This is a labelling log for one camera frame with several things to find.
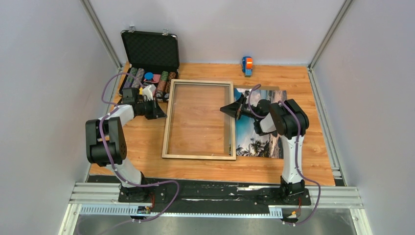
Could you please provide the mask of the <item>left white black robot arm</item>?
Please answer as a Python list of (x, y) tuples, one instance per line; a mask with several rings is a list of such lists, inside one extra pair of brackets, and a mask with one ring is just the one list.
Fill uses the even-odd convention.
[(166, 113), (153, 98), (154, 86), (123, 89), (121, 104), (99, 119), (86, 122), (86, 153), (91, 164), (111, 170), (120, 180), (120, 191), (138, 202), (145, 202), (150, 189), (143, 173), (127, 158), (127, 144), (123, 126), (137, 116), (148, 120), (164, 118)]

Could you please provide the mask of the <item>blue orange tape dispenser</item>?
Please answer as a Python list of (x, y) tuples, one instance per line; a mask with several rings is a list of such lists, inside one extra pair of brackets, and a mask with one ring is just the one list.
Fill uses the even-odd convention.
[(244, 56), (242, 58), (242, 72), (245, 77), (251, 77), (253, 72), (253, 59), (250, 56)]

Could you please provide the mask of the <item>beach landscape photo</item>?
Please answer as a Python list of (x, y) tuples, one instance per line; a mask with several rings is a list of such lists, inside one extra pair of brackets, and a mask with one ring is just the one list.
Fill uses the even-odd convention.
[[(287, 99), (283, 90), (255, 90), (251, 94), (251, 108), (255, 109), (259, 100), (266, 99), (272, 103)], [(254, 119), (241, 116), (235, 122), (237, 156), (283, 159), (282, 141), (278, 134), (258, 135), (254, 130)]]

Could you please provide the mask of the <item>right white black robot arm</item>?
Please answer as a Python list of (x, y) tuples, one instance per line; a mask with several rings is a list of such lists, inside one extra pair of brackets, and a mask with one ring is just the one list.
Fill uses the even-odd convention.
[(307, 114), (293, 99), (274, 103), (261, 99), (252, 106), (249, 98), (243, 95), (235, 102), (221, 107), (220, 111), (235, 120), (241, 116), (254, 119), (254, 130), (260, 136), (280, 136), (284, 166), (276, 197), (288, 205), (297, 201), (305, 193), (301, 163), (304, 136), (309, 128)]

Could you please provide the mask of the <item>aluminium rail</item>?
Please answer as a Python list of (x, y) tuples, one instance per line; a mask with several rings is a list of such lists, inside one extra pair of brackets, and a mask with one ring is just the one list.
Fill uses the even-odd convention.
[[(119, 204), (117, 183), (76, 183), (69, 198), (71, 204)], [(318, 204), (326, 209), (363, 209), (357, 187), (322, 186)]]

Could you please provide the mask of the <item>black poker chip case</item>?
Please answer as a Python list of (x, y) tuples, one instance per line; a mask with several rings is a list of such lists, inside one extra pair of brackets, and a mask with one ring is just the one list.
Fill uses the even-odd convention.
[(178, 37), (171, 33), (121, 31), (121, 38), (130, 68), (161, 74), (174, 72), (179, 76)]

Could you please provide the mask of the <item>blue poker chip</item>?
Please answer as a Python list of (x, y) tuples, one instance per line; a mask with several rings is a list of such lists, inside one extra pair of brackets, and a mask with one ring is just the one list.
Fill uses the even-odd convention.
[(152, 72), (147, 72), (144, 75), (145, 80), (152, 80), (154, 78), (154, 74)]

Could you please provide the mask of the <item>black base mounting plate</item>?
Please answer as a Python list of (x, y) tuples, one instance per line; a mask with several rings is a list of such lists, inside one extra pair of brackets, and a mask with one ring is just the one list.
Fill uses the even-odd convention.
[(265, 214), (269, 206), (298, 209), (311, 205), (308, 189), (297, 201), (283, 203), (276, 197), (278, 188), (270, 184), (178, 180), (148, 187), (146, 197), (126, 196), (120, 191), (118, 201), (148, 203), (153, 212), (165, 209), (171, 213), (211, 214)]

